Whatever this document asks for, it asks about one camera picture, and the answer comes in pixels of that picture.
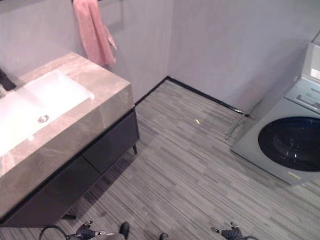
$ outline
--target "cabinet drawer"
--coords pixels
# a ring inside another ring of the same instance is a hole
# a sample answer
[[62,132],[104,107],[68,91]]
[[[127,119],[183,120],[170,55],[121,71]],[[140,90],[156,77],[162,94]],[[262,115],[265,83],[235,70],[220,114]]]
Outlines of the cabinet drawer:
[[54,176],[22,203],[7,220],[6,227],[52,225],[99,179],[101,175],[82,156]]
[[107,131],[82,155],[104,174],[139,139],[136,112]]

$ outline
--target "pink towel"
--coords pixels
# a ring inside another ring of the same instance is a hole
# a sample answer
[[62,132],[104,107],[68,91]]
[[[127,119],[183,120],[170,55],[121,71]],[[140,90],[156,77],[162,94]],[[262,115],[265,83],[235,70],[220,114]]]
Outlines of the pink towel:
[[90,61],[113,66],[116,63],[110,45],[117,49],[109,30],[102,23],[98,0],[74,0],[84,50]]

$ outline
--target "marble countertop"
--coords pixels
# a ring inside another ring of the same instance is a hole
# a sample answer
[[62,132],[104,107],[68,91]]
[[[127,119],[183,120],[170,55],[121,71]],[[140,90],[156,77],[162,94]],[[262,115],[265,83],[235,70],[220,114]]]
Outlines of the marble countertop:
[[94,94],[0,157],[0,218],[133,106],[131,84],[69,53],[19,78],[59,70]]

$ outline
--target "white sink basin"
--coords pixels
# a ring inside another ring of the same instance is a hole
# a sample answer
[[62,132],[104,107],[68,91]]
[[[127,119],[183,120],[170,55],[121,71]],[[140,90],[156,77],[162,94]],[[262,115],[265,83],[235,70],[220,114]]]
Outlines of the white sink basin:
[[94,95],[58,70],[0,99],[0,156]]

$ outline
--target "black shoe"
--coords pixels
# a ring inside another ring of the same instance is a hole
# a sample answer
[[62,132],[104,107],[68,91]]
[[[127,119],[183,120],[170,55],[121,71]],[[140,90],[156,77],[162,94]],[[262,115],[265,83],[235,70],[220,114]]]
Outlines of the black shoe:
[[169,235],[166,234],[166,233],[161,233],[160,237],[159,237],[159,240],[165,240],[166,238],[168,238]]
[[124,238],[127,240],[129,236],[129,230],[130,230],[130,224],[126,221],[121,224],[119,233],[124,236]]

